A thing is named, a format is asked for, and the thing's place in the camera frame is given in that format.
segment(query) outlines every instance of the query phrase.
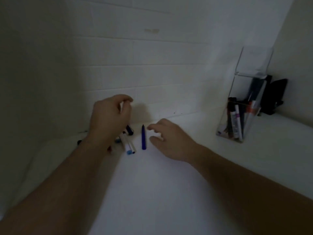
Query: hand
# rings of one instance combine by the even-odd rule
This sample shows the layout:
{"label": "hand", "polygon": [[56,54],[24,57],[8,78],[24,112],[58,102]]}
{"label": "hand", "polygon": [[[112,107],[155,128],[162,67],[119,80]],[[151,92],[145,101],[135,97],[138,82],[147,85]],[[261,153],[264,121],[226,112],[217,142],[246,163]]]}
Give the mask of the hand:
{"label": "hand", "polygon": [[88,138],[97,143],[113,142],[126,128],[131,118],[131,104],[133,99],[119,94],[97,101],[94,104],[90,119]]}
{"label": "hand", "polygon": [[168,158],[190,163],[193,155],[201,147],[178,125],[167,119],[161,119],[156,124],[150,124],[147,129],[161,133],[163,141],[155,136],[151,136],[150,141]]}

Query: right hand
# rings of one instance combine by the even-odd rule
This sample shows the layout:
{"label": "right hand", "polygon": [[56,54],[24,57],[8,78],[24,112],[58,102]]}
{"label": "right hand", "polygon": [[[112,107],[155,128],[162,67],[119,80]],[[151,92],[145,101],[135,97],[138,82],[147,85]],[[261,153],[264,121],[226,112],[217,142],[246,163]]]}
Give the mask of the right hand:
{"label": "right hand", "polygon": [[158,137],[151,136],[151,143],[168,158],[189,162],[200,147],[188,134],[186,134],[178,125],[167,119],[161,119],[156,124],[150,124],[148,130],[154,130],[161,133],[161,140]]}

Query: finger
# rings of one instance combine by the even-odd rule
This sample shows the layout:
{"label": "finger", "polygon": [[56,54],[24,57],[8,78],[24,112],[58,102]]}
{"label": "finger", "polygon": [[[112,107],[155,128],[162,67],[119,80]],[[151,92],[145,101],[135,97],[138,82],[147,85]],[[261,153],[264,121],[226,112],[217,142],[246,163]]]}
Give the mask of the finger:
{"label": "finger", "polygon": [[121,115],[123,115],[124,117],[131,117],[131,103],[129,101],[125,101],[123,103]]}
{"label": "finger", "polygon": [[125,95],[125,94],[114,95],[114,96],[112,96],[112,99],[113,99],[114,104],[116,104],[116,105],[118,105],[124,101],[133,102],[133,98],[131,98],[129,95]]}
{"label": "finger", "polygon": [[148,127],[147,127],[148,130],[154,130],[155,132],[158,132],[158,133],[164,133],[165,131],[165,126],[162,125],[162,124],[150,124]]}
{"label": "finger", "polygon": [[156,136],[151,136],[150,142],[161,152],[164,150],[164,142]]}
{"label": "finger", "polygon": [[167,126],[170,126],[172,125],[173,123],[167,119],[160,119],[157,124],[162,124],[162,125],[167,125]]}

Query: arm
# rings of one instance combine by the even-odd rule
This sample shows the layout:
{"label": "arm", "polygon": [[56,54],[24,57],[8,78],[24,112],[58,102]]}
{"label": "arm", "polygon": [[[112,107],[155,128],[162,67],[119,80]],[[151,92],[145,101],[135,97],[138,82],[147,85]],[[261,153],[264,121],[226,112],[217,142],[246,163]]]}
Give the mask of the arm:
{"label": "arm", "polygon": [[148,126],[167,157],[190,163],[219,193],[230,213],[253,234],[313,234],[313,201],[197,144],[162,119]]}
{"label": "arm", "polygon": [[130,101],[129,96],[116,95],[95,103],[88,136],[49,178],[10,210],[0,222],[0,234],[77,233],[89,185],[107,148],[129,122]]}

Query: forearm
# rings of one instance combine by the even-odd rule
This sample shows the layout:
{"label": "forearm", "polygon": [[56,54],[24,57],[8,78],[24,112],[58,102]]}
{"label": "forearm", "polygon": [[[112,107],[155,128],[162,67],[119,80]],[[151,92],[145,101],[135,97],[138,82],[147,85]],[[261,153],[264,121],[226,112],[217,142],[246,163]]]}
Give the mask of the forearm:
{"label": "forearm", "polygon": [[109,143],[86,138],[35,191],[0,222],[1,234],[73,234],[88,199],[89,185]]}
{"label": "forearm", "polygon": [[204,146],[190,164],[254,234],[312,234],[313,201],[247,170]]}

